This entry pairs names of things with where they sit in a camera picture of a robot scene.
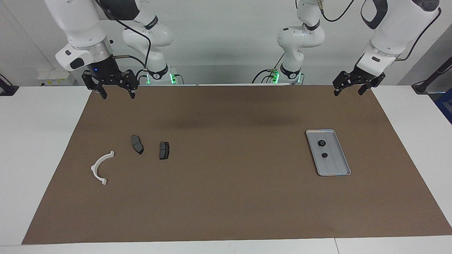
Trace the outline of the white socket box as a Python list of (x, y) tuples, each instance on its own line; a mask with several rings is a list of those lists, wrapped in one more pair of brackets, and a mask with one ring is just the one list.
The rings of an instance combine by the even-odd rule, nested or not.
[(41, 86), (75, 86), (76, 79), (66, 70), (38, 70), (37, 80)]

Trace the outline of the blue crate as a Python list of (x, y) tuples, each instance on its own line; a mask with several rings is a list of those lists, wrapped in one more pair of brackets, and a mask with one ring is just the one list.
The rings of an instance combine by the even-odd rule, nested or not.
[(442, 94), (434, 103), (452, 125), (452, 88)]

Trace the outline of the white curved plastic bracket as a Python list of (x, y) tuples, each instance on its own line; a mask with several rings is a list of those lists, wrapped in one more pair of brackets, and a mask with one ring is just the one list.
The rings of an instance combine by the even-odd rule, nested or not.
[(114, 151), (110, 151), (110, 153), (103, 155), (102, 157), (98, 158), (97, 161), (95, 161), (95, 163), (90, 167), (93, 176), (99, 180), (101, 182), (101, 184), (103, 186), (105, 186), (108, 182), (108, 180), (104, 177), (100, 177), (100, 175), (98, 174), (98, 169), (100, 167), (100, 165), (107, 159), (113, 158), (115, 155)]

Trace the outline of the brown table mat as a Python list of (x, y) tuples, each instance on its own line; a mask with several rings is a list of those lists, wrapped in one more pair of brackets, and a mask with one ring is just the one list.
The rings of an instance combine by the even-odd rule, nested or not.
[[(22, 243), (452, 235), (373, 92), (333, 90), (92, 92)], [(350, 175), (318, 175), (310, 129), (336, 132)], [(90, 167), (110, 151), (98, 169), (103, 186)]]

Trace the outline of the silver metal tray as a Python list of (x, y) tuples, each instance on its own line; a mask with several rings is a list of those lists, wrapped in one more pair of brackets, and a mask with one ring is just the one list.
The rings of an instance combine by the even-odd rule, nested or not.
[[(315, 168), (320, 176), (348, 176), (351, 174), (343, 149), (333, 129), (310, 129), (305, 132)], [(326, 146), (318, 146), (325, 140)]]

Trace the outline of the black stand with pole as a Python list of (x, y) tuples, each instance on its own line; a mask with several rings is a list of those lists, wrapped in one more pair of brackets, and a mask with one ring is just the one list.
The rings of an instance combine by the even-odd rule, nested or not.
[(447, 73), (451, 69), (452, 56), (450, 56), (450, 58), (447, 59), (438, 69), (436, 69), (436, 71), (434, 71), (434, 73), (431, 74), (427, 79), (416, 82), (415, 84), (411, 85), (411, 88), (415, 91), (415, 93), (419, 95), (428, 94), (428, 92), (426, 91), (428, 86), (431, 85), (431, 83), (434, 82), (434, 80), (436, 80), (438, 77)]

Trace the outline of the curved grey brake pad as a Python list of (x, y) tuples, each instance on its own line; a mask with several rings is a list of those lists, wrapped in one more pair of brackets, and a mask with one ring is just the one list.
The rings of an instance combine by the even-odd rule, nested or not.
[(140, 155), (143, 154), (143, 152), (144, 152), (144, 147), (143, 147), (143, 145), (142, 145), (142, 143), (141, 143), (141, 140), (140, 140), (140, 137), (139, 137), (139, 136), (137, 136), (137, 135), (132, 135), (132, 136), (131, 136), (131, 144), (132, 144), (132, 147), (134, 148), (134, 150), (135, 150), (138, 154), (140, 154)]

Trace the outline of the black table clamp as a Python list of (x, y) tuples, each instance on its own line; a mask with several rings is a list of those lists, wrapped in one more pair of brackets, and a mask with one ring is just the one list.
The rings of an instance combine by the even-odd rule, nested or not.
[(19, 86), (13, 85), (4, 75), (0, 74), (0, 96), (13, 96)]

